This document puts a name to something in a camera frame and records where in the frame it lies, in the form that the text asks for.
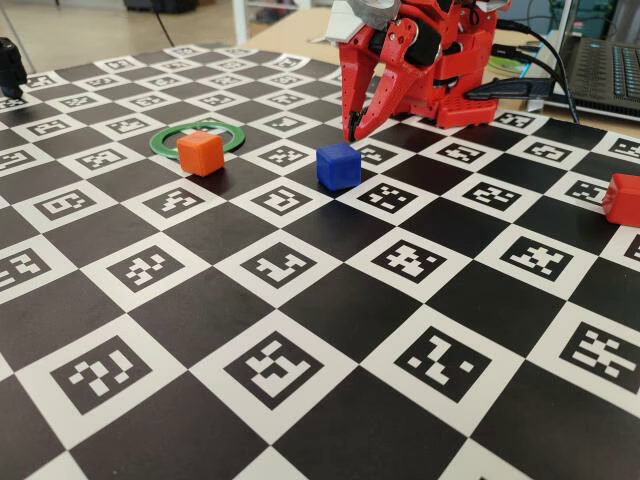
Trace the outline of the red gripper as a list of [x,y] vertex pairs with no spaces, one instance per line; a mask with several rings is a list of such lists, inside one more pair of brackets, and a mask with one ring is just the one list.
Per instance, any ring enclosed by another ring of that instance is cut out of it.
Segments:
[[[342,127],[346,141],[361,140],[379,128],[424,77],[441,50],[452,1],[394,1],[386,31],[362,27],[339,43]],[[369,104],[366,91],[377,64],[385,65]]]

